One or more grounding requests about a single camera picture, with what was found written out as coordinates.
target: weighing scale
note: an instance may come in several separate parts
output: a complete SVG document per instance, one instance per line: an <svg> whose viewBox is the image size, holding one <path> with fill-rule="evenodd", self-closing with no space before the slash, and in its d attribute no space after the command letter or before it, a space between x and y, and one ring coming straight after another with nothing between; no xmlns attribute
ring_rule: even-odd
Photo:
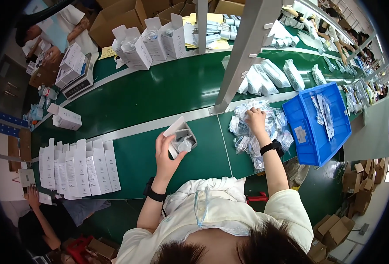
<svg viewBox="0 0 389 264"><path fill-rule="evenodd" d="M62 89L62 93L64 94L65 98L70 99L71 97L93 85L93 65L97 61L98 57L99 52L88 53L86 55L85 61L83 62L84 73L82 73L77 79L67 84L67 86Z"/></svg>

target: tattooed arm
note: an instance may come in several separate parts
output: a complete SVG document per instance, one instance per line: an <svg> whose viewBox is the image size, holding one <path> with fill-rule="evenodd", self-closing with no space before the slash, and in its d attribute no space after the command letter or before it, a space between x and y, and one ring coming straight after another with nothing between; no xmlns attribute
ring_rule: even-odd
<svg viewBox="0 0 389 264"><path fill-rule="evenodd" d="M73 41L80 33L82 33L89 26L89 19L83 17L80 22L74 27L74 29L68 34L67 41L70 43Z"/></svg>

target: blue plastic crate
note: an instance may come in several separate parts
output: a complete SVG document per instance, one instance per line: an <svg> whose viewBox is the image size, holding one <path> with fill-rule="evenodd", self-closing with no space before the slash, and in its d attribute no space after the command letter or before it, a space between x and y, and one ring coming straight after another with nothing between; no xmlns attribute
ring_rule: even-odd
<svg viewBox="0 0 389 264"><path fill-rule="evenodd" d="M316 108L311 96L321 93L330 101L334 122L334 137L329 141L325 127L316 120ZM321 167L341 148L351 135L350 120L343 98L335 82L299 92L282 108L291 125L300 164Z"/></svg>

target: yellow paper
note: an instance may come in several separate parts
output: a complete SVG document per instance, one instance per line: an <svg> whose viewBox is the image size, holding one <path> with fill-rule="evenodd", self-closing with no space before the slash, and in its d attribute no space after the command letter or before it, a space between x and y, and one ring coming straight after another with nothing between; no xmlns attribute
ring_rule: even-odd
<svg viewBox="0 0 389 264"><path fill-rule="evenodd" d="M105 48L102 48L101 57L98 60L109 58L109 57L112 57L114 55L117 55L117 53L113 50L112 47L105 47Z"/></svg>

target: black wristwatch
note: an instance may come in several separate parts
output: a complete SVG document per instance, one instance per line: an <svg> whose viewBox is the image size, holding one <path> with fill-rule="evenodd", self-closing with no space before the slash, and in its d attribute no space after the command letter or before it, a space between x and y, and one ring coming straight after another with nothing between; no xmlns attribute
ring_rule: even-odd
<svg viewBox="0 0 389 264"><path fill-rule="evenodd" d="M260 154L261 156L263 156L263 154L266 152L266 151L270 151L270 150L276 150L276 152L278 153L278 156L281 158L282 156L284 156L284 151L282 150L281 148L281 143L278 142L276 139L274 139L272 141L271 144L269 145L266 145L264 146L263 148L260 149Z"/></svg>
<svg viewBox="0 0 389 264"><path fill-rule="evenodd" d="M143 191L144 196L149 196L150 198L154 199L158 202L165 201L165 198L167 197L166 194L158 194L152 191L152 183L154 182L155 177L150 177L149 181L146 183L145 190Z"/></svg>

